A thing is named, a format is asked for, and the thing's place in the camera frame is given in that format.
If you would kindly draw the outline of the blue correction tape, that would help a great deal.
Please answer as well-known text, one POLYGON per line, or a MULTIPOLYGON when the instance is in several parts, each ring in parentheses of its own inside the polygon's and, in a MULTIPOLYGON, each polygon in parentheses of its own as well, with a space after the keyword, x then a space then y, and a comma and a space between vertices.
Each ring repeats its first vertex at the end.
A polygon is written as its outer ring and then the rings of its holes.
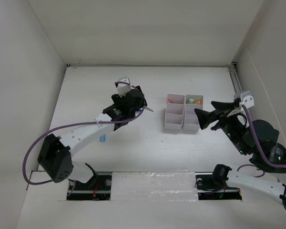
POLYGON ((99 139, 100 142, 105 142, 105 140, 106 140, 106 135, 100 136, 100 139, 99 139))

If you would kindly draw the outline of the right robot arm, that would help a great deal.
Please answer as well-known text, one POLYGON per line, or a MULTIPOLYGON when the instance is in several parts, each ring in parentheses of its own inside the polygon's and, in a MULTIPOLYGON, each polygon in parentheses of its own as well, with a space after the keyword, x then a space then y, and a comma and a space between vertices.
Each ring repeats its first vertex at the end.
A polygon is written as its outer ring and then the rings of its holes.
POLYGON ((211 174, 196 175, 195 187, 199 197, 210 195, 222 197, 226 190, 250 188, 271 198, 286 210, 286 148, 278 143, 279 131, 264 120, 253 120, 248 107, 239 99, 232 103, 211 102, 211 112, 194 109, 200 128, 221 129, 241 155, 249 155, 252 166, 264 173, 272 174, 276 182, 245 175, 229 166, 217 164, 211 174))

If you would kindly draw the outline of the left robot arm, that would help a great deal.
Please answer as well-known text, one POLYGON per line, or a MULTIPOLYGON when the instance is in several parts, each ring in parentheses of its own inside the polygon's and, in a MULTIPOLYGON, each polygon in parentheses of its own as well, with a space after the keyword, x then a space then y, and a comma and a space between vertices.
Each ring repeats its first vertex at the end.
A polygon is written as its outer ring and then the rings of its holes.
POLYGON ((60 183, 66 179, 92 189, 97 184, 98 174, 88 164, 78 165, 72 158, 81 149, 103 135, 118 130, 142 114, 147 101, 140 86, 127 82, 116 82, 117 93, 112 95, 113 104, 105 108, 92 122, 55 136, 48 134, 42 144, 38 163, 50 176, 60 183))

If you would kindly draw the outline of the right white organizer box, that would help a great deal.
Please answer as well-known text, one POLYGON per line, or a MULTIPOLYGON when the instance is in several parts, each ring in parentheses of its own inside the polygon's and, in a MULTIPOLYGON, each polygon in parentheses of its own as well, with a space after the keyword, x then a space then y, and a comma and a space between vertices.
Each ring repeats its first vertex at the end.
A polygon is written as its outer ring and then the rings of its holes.
POLYGON ((184 123, 182 129, 185 131, 198 131, 200 129, 198 118, 194 112, 195 108, 203 109, 203 104, 195 105, 188 104, 188 99, 194 99, 194 101, 201 100, 203 102, 204 98, 202 95, 186 94, 184 101, 184 123))

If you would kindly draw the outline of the white organizer box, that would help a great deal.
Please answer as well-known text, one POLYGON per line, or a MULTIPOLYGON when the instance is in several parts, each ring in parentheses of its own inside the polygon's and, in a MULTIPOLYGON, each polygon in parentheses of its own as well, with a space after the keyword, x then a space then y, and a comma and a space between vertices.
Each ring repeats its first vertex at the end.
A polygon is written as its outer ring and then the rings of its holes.
POLYGON ((202 95, 186 94, 184 101, 184 123, 182 129, 185 131, 198 131, 200 129, 198 118, 194 112, 195 108, 203 109, 203 104, 195 105, 188 104, 188 99, 194 99, 194 101, 201 100, 203 102, 204 98, 202 95))
POLYGON ((181 94, 168 94, 167 98, 172 104, 166 103, 164 129, 179 131, 184 123, 185 96, 181 94))

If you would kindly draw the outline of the left white organizer box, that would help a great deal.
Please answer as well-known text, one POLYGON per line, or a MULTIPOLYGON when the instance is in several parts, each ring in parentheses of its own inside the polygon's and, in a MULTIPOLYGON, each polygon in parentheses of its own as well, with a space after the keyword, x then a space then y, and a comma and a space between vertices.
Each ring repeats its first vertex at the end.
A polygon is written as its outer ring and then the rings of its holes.
POLYGON ((168 94, 167 98, 172 104, 166 103, 164 129, 179 131, 184 123, 185 96, 181 94, 168 94))

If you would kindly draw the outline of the white taped panel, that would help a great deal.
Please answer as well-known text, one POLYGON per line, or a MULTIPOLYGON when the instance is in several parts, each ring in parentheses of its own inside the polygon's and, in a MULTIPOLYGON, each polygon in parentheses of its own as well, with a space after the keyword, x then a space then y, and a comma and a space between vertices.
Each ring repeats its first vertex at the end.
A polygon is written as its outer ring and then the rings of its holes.
POLYGON ((194 202, 195 172, 114 172, 111 201, 194 202))

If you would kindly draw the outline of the aluminium rail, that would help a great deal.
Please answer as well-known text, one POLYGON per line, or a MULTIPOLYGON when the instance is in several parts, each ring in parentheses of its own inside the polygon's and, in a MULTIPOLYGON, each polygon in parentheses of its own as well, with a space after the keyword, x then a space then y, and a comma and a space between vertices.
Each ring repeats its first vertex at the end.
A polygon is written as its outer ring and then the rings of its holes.
POLYGON ((242 86, 240 84, 240 80, 236 70, 236 64, 231 63, 226 66, 228 68, 228 72, 232 81, 233 89, 234 89, 234 99, 239 98, 241 94, 244 92, 242 86))

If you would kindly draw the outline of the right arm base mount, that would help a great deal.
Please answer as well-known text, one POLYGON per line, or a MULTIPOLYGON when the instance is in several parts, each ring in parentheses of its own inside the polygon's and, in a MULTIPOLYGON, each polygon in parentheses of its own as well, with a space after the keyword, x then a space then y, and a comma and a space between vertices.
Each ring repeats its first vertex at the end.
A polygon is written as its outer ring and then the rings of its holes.
POLYGON ((242 200, 241 191, 235 187, 216 185, 211 179, 211 174, 195 175, 195 187, 198 200, 242 200))

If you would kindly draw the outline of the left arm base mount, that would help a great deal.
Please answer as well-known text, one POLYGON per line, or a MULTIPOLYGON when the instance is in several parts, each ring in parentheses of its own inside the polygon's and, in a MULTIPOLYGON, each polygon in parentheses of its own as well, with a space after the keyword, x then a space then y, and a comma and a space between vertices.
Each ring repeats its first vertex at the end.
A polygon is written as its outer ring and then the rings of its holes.
POLYGON ((112 173, 100 173, 92 187, 76 181, 68 186, 67 200, 107 201, 111 199, 112 173))

